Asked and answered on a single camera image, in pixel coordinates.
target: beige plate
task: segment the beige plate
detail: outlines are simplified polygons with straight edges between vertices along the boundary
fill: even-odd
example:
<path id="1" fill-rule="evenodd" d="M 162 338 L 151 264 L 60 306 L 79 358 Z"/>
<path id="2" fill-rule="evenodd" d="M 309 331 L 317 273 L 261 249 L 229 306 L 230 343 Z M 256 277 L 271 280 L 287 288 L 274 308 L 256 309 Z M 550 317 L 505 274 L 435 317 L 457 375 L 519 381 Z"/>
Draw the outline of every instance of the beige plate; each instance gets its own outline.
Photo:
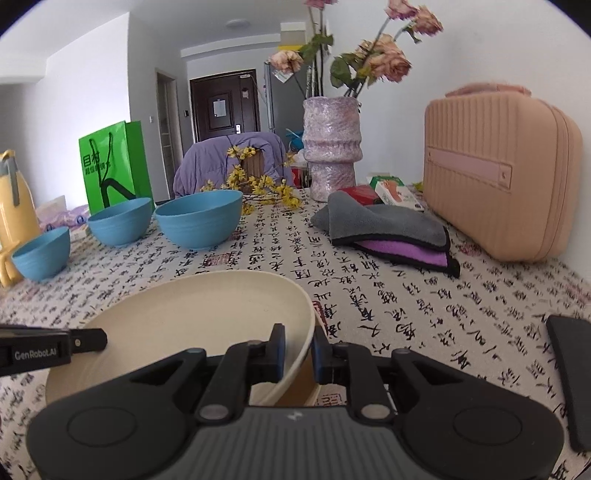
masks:
<path id="1" fill-rule="evenodd" d="M 314 308 L 291 280 L 265 272 L 228 270 L 172 281 L 129 297 L 87 328 L 102 328 L 105 351 L 81 353 L 52 368 L 47 402 L 98 385 L 192 347 L 221 355 L 247 340 L 267 340 L 274 323 L 285 325 L 285 374 L 260 384 L 251 404 L 274 405 L 296 377 L 314 332 Z"/>

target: refrigerator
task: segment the refrigerator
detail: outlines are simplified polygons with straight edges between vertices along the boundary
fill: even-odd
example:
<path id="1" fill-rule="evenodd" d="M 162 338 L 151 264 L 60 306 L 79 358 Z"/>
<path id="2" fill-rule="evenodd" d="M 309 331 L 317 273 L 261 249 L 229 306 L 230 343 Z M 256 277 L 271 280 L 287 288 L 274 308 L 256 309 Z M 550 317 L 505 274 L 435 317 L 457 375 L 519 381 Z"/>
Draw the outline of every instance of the refrigerator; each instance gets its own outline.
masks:
<path id="1" fill-rule="evenodd" d="M 289 147 L 287 129 L 301 132 L 304 129 L 304 96 L 294 78 L 281 82 L 273 75 L 273 67 L 265 62 L 265 85 L 267 86 L 267 114 L 269 130 L 277 134 Z M 307 69 L 302 68 L 296 77 L 306 91 Z"/>

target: vase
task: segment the vase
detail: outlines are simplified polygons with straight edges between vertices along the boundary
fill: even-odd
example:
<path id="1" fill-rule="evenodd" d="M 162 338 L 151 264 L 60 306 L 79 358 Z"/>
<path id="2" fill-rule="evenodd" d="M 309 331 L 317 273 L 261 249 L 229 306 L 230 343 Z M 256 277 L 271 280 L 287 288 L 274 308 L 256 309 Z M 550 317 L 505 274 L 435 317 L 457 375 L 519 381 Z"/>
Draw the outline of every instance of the vase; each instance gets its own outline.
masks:
<path id="1" fill-rule="evenodd" d="M 310 196 L 328 202 L 331 193 L 356 185 L 353 164 L 363 158 L 359 102 L 353 97 L 312 97 L 304 102 L 304 110 Z"/>

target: yellow bottle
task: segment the yellow bottle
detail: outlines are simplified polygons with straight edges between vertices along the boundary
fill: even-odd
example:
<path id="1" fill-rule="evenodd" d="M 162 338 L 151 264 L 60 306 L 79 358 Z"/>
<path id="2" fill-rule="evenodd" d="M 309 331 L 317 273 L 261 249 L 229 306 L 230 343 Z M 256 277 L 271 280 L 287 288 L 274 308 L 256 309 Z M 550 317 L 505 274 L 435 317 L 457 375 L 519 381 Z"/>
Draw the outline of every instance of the yellow bottle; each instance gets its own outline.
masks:
<path id="1" fill-rule="evenodd" d="M 9 287 L 22 280 L 12 263 L 12 253 L 41 235 L 33 198 L 18 171 L 14 150 L 6 150 L 0 160 L 0 284 Z"/>

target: tablecloth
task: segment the tablecloth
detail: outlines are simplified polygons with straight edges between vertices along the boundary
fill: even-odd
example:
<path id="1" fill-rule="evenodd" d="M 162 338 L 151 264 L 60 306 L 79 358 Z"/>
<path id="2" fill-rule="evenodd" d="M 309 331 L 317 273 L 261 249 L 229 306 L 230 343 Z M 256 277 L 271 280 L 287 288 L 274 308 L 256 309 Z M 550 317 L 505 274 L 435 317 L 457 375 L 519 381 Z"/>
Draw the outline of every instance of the tablecloth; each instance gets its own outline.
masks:
<path id="1" fill-rule="evenodd" d="M 459 279 L 334 248 L 310 225 L 319 204 L 260 206 L 232 237 L 208 251 L 175 247 L 152 224 L 125 248 L 92 237 L 73 244 L 66 270 L 0 296 L 0 323 L 80 327 L 129 295 L 159 283 L 229 268 L 264 270 L 301 285 L 322 310 L 332 342 L 361 343 L 376 355 L 412 348 L 489 382 L 528 395 L 567 426 L 556 359 L 545 328 L 551 313 L 589 318 L 591 288 L 557 260 L 502 264 L 449 227 Z M 31 418 L 44 407 L 47 371 L 0 379 L 0 460 L 14 480 L 38 478 L 25 448 Z M 330 397 L 324 399 L 330 403 Z M 552 478 L 585 467 L 568 440 Z"/>

